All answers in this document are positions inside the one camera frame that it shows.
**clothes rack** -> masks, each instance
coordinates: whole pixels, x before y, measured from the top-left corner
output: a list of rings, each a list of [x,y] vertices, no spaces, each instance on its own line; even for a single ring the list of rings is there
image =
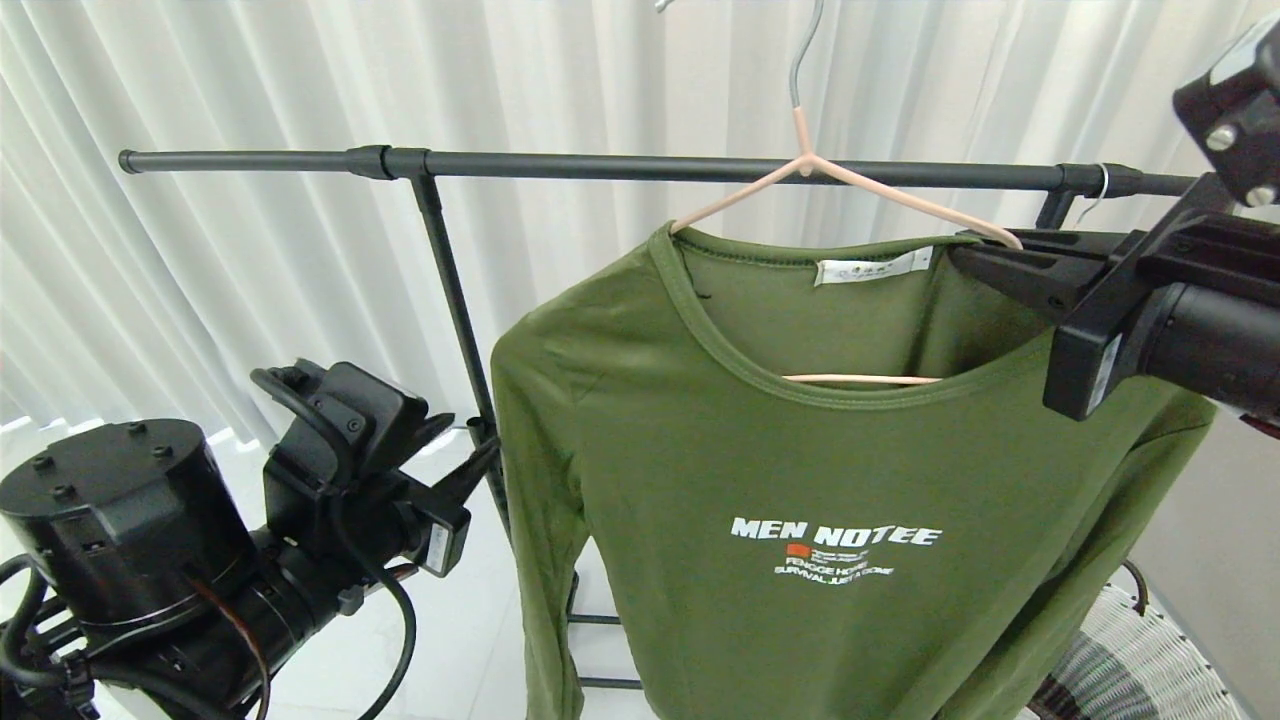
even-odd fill
[[[467,311],[466,295],[458,275],[453,246],[444,222],[444,208],[436,184],[439,177],[561,178],[649,182],[748,183],[768,174],[786,160],[735,158],[664,158],[637,155],[553,155],[516,152],[447,152],[422,147],[366,145],[337,151],[182,151],[138,152],[123,150],[120,168],[127,173],[154,172],[301,172],[352,173],[371,179],[408,179],[417,199],[444,288],[453,329],[475,396],[477,416],[467,420],[472,441],[479,446],[498,433],[493,400]],[[955,190],[1024,190],[1046,192],[1036,227],[1059,229],[1076,197],[1126,197],[1133,195],[1180,196],[1194,178],[1148,174],[1119,164],[1000,165],[968,163],[881,163],[838,161],[855,173],[896,187],[938,187]],[[841,184],[814,173],[792,176],[787,184]],[[507,491],[500,460],[485,475],[503,529],[511,533]],[[573,574],[567,598],[568,621],[593,625],[621,625],[613,615],[573,611],[579,575]],[[640,689],[639,680],[623,678],[581,678],[582,687]]]

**white floor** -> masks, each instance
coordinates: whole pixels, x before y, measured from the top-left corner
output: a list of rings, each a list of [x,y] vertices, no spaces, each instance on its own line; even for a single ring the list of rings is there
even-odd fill
[[[69,432],[86,428],[9,427],[0,432],[0,470]],[[261,492],[264,448],[215,437],[214,451],[228,487],[250,528],[265,523]],[[406,465],[433,483],[471,451],[465,433],[434,443]],[[474,515],[462,562],[445,579],[420,573],[407,580],[419,619],[417,653],[404,684],[383,714],[388,720],[518,720],[525,716],[524,657],[515,564],[488,489],[468,503]],[[8,528],[0,529],[0,559],[19,552]],[[613,601],[593,544],[577,564],[581,587],[576,610],[611,614]],[[1132,588],[1121,571],[1116,583]],[[9,583],[0,594],[0,616],[9,616],[20,594]],[[352,618],[338,618],[302,647],[273,684],[273,720],[348,720],[381,691],[396,664],[401,618],[387,593],[370,597]],[[618,626],[573,625],[571,647],[584,675],[636,678]],[[132,717],[99,694],[106,720]],[[636,691],[588,689],[584,720],[655,720]]]

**round neckline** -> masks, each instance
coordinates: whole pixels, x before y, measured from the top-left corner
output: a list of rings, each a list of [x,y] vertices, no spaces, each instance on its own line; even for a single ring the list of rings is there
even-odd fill
[[[927,405],[989,387],[1014,374],[1027,372],[1033,364],[1048,355],[1052,328],[989,363],[925,386],[844,389],[788,380],[756,364],[721,333],[699,301],[692,279],[684,269],[681,251],[676,243],[684,243],[695,251],[705,251],[726,259],[780,266],[813,265],[817,269],[818,260],[878,260],[896,258],[928,245],[965,245],[979,241],[960,236],[942,236],[835,249],[778,247],[717,237],[695,228],[684,228],[672,233],[671,225],[672,223],[668,222],[649,238],[648,250],[658,269],[662,284],[667,288],[685,327],[719,365],[755,388],[777,397],[837,410],[892,410]]]

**curtain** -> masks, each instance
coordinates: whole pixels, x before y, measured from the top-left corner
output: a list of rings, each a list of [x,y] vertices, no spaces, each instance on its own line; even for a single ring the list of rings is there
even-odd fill
[[[801,69],[832,159],[1207,168],[1170,92],[1272,3],[835,0]],[[252,368],[349,360],[474,402],[404,182],[125,176],[134,150],[795,154],[812,5],[678,0],[0,3],[0,419],[182,416],[269,442]],[[481,352],[524,313],[731,188],[440,181]],[[1011,227],[1042,193],[922,191]],[[1084,201],[1076,205],[1079,213]],[[1167,200],[1103,202],[1143,227]],[[701,223],[778,245],[954,232],[851,188]]]

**shirt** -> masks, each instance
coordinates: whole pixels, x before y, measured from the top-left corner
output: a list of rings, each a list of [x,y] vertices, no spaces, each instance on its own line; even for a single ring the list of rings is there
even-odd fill
[[[1087,421],[1047,410],[1052,327],[957,272],[963,242],[666,225],[499,340],[530,720],[582,708],[566,598],[589,536],[664,720],[1018,714],[1212,405],[1139,377]]]

